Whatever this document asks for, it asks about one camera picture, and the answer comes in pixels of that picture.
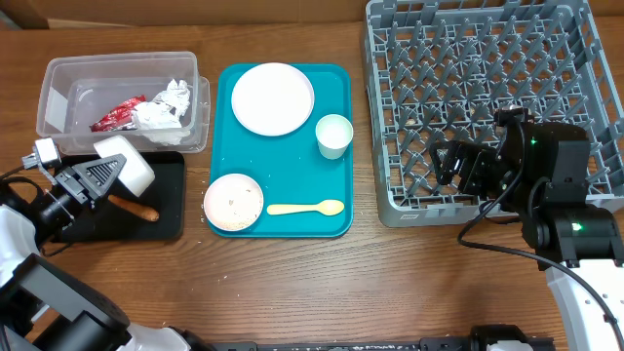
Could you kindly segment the small white bowl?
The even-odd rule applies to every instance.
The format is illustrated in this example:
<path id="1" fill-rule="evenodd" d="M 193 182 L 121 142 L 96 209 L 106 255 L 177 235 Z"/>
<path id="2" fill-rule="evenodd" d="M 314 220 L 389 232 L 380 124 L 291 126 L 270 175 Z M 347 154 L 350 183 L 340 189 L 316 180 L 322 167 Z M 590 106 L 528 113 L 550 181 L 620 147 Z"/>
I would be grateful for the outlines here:
<path id="1" fill-rule="evenodd" d="M 136 197 L 140 197 L 154 181 L 155 174 L 152 168 L 123 136 L 112 136 L 98 141 L 94 144 L 94 148 L 100 158 L 119 154 L 126 158 L 118 179 Z"/>

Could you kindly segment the red snack wrapper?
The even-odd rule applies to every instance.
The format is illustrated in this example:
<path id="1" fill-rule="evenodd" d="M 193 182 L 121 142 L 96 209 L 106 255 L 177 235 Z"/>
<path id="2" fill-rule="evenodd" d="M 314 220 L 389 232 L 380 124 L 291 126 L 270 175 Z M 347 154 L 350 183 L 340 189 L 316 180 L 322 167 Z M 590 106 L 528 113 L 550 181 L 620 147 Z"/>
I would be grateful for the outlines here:
<path id="1" fill-rule="evenodd" d="M 92 124 L 90 130 L 93 133 L 100 133 L 134 129 L 133 112 L 135 107 L 143 102 L 146 102 L 144 95 L 125 100 Z"/>

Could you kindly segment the white napkin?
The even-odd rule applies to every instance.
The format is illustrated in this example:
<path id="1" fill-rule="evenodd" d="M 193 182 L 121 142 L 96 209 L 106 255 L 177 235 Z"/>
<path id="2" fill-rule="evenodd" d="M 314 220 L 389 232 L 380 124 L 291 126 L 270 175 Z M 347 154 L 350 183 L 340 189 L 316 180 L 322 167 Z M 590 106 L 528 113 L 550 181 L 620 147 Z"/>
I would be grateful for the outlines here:
<path id="1" fill-rule="evenodd" d="M 190 90 L 184 80 L 172 79 L 165 91 L 153 100 L 141 102 L 132 110 L 135 127 L 147 131 L 145 136 L 161 145 L 179 145 L 190 135 L 188 131 L 165 132 L 165 129 L 180 129 L 181 118 L 190 105 Z"/>

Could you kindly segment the white paper cup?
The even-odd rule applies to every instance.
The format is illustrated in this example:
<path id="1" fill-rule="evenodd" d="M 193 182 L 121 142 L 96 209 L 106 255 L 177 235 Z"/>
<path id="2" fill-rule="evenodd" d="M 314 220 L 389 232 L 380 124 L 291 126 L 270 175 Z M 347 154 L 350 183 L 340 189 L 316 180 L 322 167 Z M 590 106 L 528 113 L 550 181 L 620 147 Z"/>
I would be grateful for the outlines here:
<path id="1" fill-rule="evenodd" d="M 315 136 L 319 151 L 326 159 L 341 157 L 353 139 L 353 126 L 344 116 L 329 114 L 316 125 Z"/>

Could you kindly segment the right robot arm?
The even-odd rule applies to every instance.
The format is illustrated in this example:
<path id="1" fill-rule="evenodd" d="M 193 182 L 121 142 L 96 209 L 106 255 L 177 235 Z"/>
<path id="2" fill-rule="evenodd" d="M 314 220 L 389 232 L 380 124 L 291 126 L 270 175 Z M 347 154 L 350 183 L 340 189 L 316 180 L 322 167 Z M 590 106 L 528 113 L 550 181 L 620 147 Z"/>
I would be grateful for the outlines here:
<path id="1" fill-rule="evenodd" d="M 464 141 L 429 148 L 437 181 L 460 177 L 464 194 L 489 196 L 486 208 L 460 231 L 460 245 L 494 208 L 517 214 L 529 251 L 506 249 L 537 262 L 556 300 L 572 350 L 623 347 L 623 241 L 613 214 L 587 203 L 590 141 L 562 123 L 508 122 L 498 147 Z"/>

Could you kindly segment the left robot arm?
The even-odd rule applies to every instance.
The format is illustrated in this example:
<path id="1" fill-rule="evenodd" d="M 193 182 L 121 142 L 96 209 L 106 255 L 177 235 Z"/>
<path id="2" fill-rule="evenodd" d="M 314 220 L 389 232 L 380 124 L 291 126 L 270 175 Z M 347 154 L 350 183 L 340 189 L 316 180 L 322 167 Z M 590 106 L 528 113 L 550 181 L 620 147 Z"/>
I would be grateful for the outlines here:
<path id="1" fill-rule="evenodd" d="M 1 347 L 4 350 L 209 350 L 187 330 L 136 325 L 114 302 L 40 255 L 41 246 L 108 195 L 135 160 L 115 153 L 64 167 L 32 202 L 1 176 Z"/>

